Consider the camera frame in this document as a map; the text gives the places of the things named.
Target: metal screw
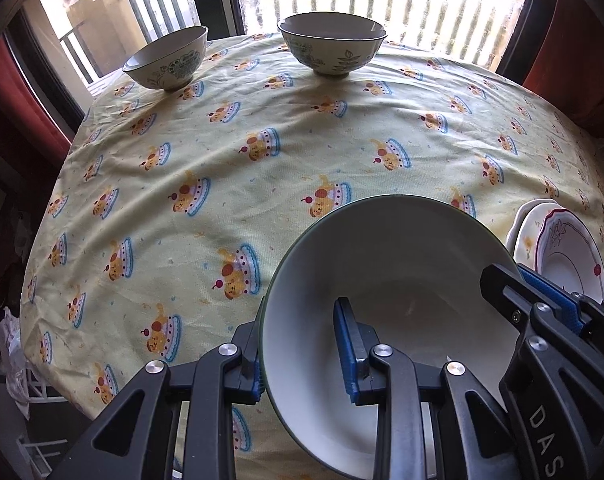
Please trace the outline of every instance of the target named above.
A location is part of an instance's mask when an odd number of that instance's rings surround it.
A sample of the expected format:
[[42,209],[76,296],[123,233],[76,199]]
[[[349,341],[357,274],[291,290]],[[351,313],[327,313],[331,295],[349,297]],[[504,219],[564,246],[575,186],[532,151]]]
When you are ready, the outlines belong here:
[[543,352],[548,349],[548,343],[542,337],[538,335],[531,336],[528,338],[528,344],[531,346],[533,350],[537,350],[538,352]]
[[146,370],[150,374],[158,374],[162,370],[164,370],[164,363],[160,360],[149,361],[146,363],[144,370]]
[[373,347],[373,352],[375,355],[379,355],[380,357],[388,357],[393,354],[393,347],[388,345],[375,345]]
[[466,367],[457,361],[451,361],[447,364],[447,370],[451,375],[462,375],[466,371]]
[[224,343],[220,345],[220,348],[217,349],[222,355],[234,355],[237,352],[237,346],[233,343]]

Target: cake print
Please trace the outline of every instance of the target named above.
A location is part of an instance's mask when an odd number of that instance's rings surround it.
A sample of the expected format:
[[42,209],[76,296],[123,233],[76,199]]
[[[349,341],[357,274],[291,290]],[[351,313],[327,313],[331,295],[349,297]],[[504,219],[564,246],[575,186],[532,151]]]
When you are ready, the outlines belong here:
[[50,365],[53,360],[53,345],[51,343],[51,335],[48,332],[45,332],[42,339],[40,339],[40,357],[42,358],[42,362],[47,365]]
[[551,136],[547,136],[547,137],[548,137],[548,140],[550,140],[550,145],[552,146],[552,148],[557,153],[562,153],[562,147],[559,145],[559,143],[555,139],[553,139]]
[[112,187],[109,186],[105,189],[101,197],[93,202],[93,216],[100,215],[102,220],[106,219],[111,212],[111,209],[113,209],[113,205],[115,204],[115,200],[118,199],[119,194],[120,189],[117,187],[112,189]]
[[497,183],[504,184],[504,172],[498,161],[490,155],[482,157],[482,176],[488,178],[492,186]]
[[364,81],[364,92],[373,95],[392,95],[391,88],[384,81]]
[[578,189],[578,192],[579,192],[579,197],[581,198],[581,201],[582,201],[582,207],[584,208],[584,211],[588,211],[590,209],[590,202],[588,201],[588,197],[581,189]]
[[122,108],[122,111],[120,112],[120,117],[129,115],[133,110],[135,110],[138,107],[139,104],[140,104],[139,99],[136,99],[135,101],[133,101],[131,103],[125,104],[124,108]]
[[279,155],[279,135],[275,128],[265,128],[257,133],[247,134],[246,145],[238,153],[248,153],[251,160],[265,156]]
[[513,140],[513,137],[508,135],[501,135],[498,137],[498,142],[500,143],[501,147],[504,148],[505,151],[517,155],[517,146],[515,145],[515,140]]
[[55,200],[51,200],[51,202],[48,203],[47,214],[51,215],[53,218],[57,218],[64,209],[67,200],[68,195],[58,195]]
[[578,175],[584,184],[588,184],[588,173],[586,170],[578,169]]
[[66,305],[68,308],[68,320],[73,324],[74,327],[79,328],[82,323],[82,316],[84,314],[84,304],[86,303],[86,292],[80,291],[80,286],[75,287],[76,295]]
[[529,121],[531,120],[531,114],[528,113],[528,110],[526,110],[526,108],[522,107],[522,106],[518,106],[517,107],[517,111],[520,113],[520,115],[526,119],[528,119]]
[[33,304],[35,301],[35,288],[38,286],[38,277],[37,275],[33,275],[33,277],[29,280],[29,283],[26,284],[26,297],[29,300],[29,303]]
[[91,165],[86,169],[86,173],[84,173],[84,176],[83,176],[83,179],[85,182],[88,182],[90,179],[92,179],[95,175],[98,174],[98,171],[100,170],[100,166],[102,165],[102,160],[104,160],[104,156],[99,155],[95,160],[93,160]]
[[109,273],[109,280],[114,282],[120,278],[130,278],[133,274],[131,238],[126,237],[121,243],[111,240],[111,250],[113,253],[109,258],[109,263],[104,268],[104,272]]
[[224,56],[228,54],[228,49],[223,48],[219,52],[214,53],[212,56],[207,57],[207,61],[217,61],[218,59],[222,59]]
[[429,57],[426,60],[426,65],[431,67],[433,70],[439,70],[441,72],[445,72],[444,67],[442,66],[442,63],[440,62],[440,60],[437,59],[437,57]]
[[124,97],[126,94],[128,94],[131,91],[131,88],[133,88],[133,86],[135,86],[135,85],[136,85],[135,82],[129,81],[128,83],[120,86],[119,88],[115,88],[113,95],[115,97]]
[[464,211],[466,214],[469,214],[473,218],[475,216],[475,202],[473,202],[472,195],[464,195],[460,193],[456,187],[451,187],[453,191],[453,200],[451,200],[451,205]]
[[66,233],[62,233],[55,245],[51,248],[48,259],[51,260],[51,265],[53,267],[66,265]]
[[184,211],[187,215],[194,216],[204,205],[210,188],[210,179],[197,178],[191,171],[186,171],[186,179],[179,186],[178,192],[169,195],[169,198],[175,202],[173,211]]
[[93,142],[95,142],[96,140],[98,140],[98,137],[100,136],[102,132],[101,128],[98,128],[97,130],[95,130],[91,135],[88,136],[88,138],[84,141],[84,143],[82,144],[82,147],[84,146],[88,146],[89,144],[92,144]]
[[209,112],[208,117],[210,118],[208,122],[210,123],[227,123],[231,119],[233,119],[237,112],[240,110],[240,103],[223,103],[223,106],[216,109],[214,112]]
[[146,155],[146,160],[143,160],[140,163],[140,166],[142,166],[145,171],[152,170],[156,166],[163,166],[166,164],[166,161],[169,160],[170,155],[171,145],[168,142],[165,142],[159,148],[151,146],[149,154]]
[[564,130],[561,126],[558,126],[555,123],[552,123],[550,126],[552,126],[553,135],[560,137],[560,139],[564,139]]
[[167,316],[162,303],[158,303],[155,307],[157,317],[150,327],[141,330],[140,333],[146,337],[146,349],[149,352],[157,354],[163,361],[171,363],[178,353],[181,317],[177,314]]
[[400,68],[400,72],[402,72],[403,75],[405,75],[406,77],[412,77],[413,79],[417,79],[418,81],[422,81],[422,79],[424,79],[424,74],[410,66]]
[[511,128],[513,128],[518,134],[520,135],[528,135],[526,130],[524,129],[524,127],[522,126],[522,123],[520,123],[517,119],[515,119],[514,117],[510,118],[510,126]]
[[442,114],[427,112],[419,116],[419,120],[424,121],[424,125],[427,128],[437,128],[443,134],[448,132],[448,121]]
[[251,450],[251,434],[246,421],[236,407],[233,407],[233,449],[248,452]]
[[472,111],[470,111],[470,108],[466,102],[464,102],[459,95],[454,95],[453,97],[449,98],[449,101],[451,103],[451,108],[454,108],[461,114],[472,114]]
[[309,213],[313,218],[321,218],[335,208],[351,201],[351,186],[346,182],[332,183],[326,175],[320,175],[320,187],[313,196],[302,202],[310,204]]
[[544,190],[545,193],[549,196],[549,198],[558,198],[560,196],[560,190],[558,187],[553,184],[552,180],[546,175],[544,175],[542,178],[544,180],[544,186],[546,186],[546,189]]
[[258,257],[249,244],[242,244],[235,253],[226,249],[220,249],[217,253],[223,259],[222,279],[216,280],[213,288],[224,288],[228,300],[239,298],[242,294],[259,294],[261,280]]
[[483,88],[480,88],[473,83],[470,83],[469,86],[466,87],[467,90],[470,91],[471,94],[477,95],[477,97],[481,97],[482,99],[486,99],[486,92]]
[[330,97],[325,96],[322,103],[315,105],[314,110],[325,114],[333,114],[336,117],[342,118],[349,109],[346,101],[334,101]]
[[202,97],[202,94],[204,94],[204,81],[198,81],[184,88],[178,95],[178,99],[186,101],[194,97]]
[[146,117],[138,119],[131,125],[131,135],[142,136],[147,133],[148,129],[155,123],[157,114],[149,114]]
[[557,171],[557,173],[562,173],[562,171],[560,171],[560,165],[558,164],[557,159],[555,158],[554,155],[547,153],[546,162],[548,162],[549,166],[551,168],[553,168],[555,171]]
[[295,86],[290,73],[282,72],[277,75],[272,75],[264,84],[264,88],[289,88]]
[[93,390],[96,394],[99,394],[100,399],[104,404],[108,404],[113,400],[118,392],[118,383],[115,380],[115,374],[111,368],[111,365],[100,366],[99,363],[94,363],[95,370],[98,374],[97,386]]
[[246,59],[239,62],[237,65],[234,65],[233,68],[236,70],[253,70],[258,65],[259,59]]
[[526,105],[531,108],[532,110],[535,110],[535,103],[533,103],[532,99],[529,99],[528,97],[524,96],[524,102],[526,103]]
[[377,147],[377,156],[373,159],[373,164],[384,164],[384,168],[388,171],[397,170],[398,168],[411,167],[411,159],[409,154],[402,145],[395,139],[388,139],[385,142],[380,142],[376,139],[371,139],[371,142]]

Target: white chair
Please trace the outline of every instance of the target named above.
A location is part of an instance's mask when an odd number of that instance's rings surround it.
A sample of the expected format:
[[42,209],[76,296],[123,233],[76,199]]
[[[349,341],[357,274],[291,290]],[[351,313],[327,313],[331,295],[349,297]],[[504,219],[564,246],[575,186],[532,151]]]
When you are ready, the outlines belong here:
[[33,475],[37,480],[43,480],[48,475],[51,474],[53,469],[48,464],[47,458],[52,456],[59,456],[62,454],[60,450],[52,450],[49,452],[42,452],[43,447],[53,447],[60,446],[61,444],[66,444],[68,441],[66,439],[63,440],[51,440],[50,442],[33,442],[33,443],[25,443],[23,442],[23,437],[18,437],[16,442],[18,448],[20,449],[20,453],[26,460],[27,464],[31,467],[33,471]]

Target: yellow tablecloth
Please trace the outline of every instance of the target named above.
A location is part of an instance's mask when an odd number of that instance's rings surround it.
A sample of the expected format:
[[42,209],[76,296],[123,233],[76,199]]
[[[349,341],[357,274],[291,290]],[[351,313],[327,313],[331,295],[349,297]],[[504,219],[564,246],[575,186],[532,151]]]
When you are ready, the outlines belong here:
[[[522,203],[550,196],[604,259],[602,153],[518,85],[390,42],[341,80],[300,65],[279,34],[215,41],[205,57],[181,91],[123,75],[99,97],[35,239],[24,351],[87,415],[150,359],[228,341],[289,245],[358,198],[436,198],[504,241]],[[267,396],[234,409],[234,429],[239,479],[333,478]]]

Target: bowl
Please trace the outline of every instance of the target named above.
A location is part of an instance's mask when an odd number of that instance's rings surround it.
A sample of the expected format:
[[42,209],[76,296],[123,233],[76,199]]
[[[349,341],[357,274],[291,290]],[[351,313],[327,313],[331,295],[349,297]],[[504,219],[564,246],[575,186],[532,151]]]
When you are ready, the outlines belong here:
[[122,72],[151,90],[182,88],[204,59],[207,34],[207,27],[197,25],[162,36],[133,54]]
[[540,204],[555,204],[557,207],[560,206],[557,202],[555,202],[555,200],[551,200],[550,198],[536,198],[534,200],[529,200],[528,202],[523,203],[519,207],[519,209],[517,209],[513,225],[511,225],[511,228],[508,230],[508,234],[506,234],[505,243],[508,252],[514,258],[515,242],[517,241],[517,236],[519,235],[519,231],[522,228],[522,224],[524,223],[524,218],[531,212],[533,207]]
[[568,293],[604,300],[604,262],[587,227],[571,211],[547,204],[524,219],[515,259]]
[[386,31],[373,20],[342,12],[305,12],[277,24],[295,58],[322,75],[344,76],[373,59]]
[[428,198],[366,198],[309,227],[275,271],[260,323],[269,397],[298,444],[343,475],[373,476],[377,407],[355,406],[345,391],[333,332],[338,296],[351,300],[358,322],[371,324],[382,343],[437,367],[461,361],[501,399],[498,383],[518,333],[482,298],[488,264],[520,276],[484,225]]

